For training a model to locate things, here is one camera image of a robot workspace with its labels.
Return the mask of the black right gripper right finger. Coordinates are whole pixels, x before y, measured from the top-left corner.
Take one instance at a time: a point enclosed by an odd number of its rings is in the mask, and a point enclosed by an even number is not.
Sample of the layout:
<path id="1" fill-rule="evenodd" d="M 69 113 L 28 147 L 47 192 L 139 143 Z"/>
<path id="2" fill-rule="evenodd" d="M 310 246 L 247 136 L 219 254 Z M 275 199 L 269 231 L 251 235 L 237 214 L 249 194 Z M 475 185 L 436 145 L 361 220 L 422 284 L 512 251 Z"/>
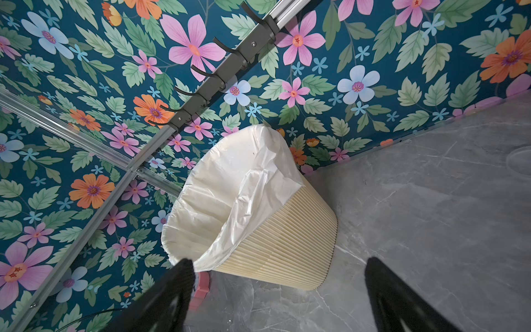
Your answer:
<path id="1" fill-rule="evenodd" d="M 460 331 L 377 257 L 367 260 L 365 284 L 378 332 Z"/>

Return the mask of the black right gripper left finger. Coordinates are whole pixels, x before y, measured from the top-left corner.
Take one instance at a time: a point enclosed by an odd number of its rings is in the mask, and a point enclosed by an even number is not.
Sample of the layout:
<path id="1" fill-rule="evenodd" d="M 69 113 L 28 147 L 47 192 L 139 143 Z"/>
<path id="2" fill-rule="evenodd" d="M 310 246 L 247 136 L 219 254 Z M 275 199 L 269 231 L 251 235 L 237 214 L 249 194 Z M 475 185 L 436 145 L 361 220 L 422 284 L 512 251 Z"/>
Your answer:
<path id="1" fill-rule="evenodd" d="M 103 330 L 183 331 L 195 279 L 192 260 L 179 261 Z"/>

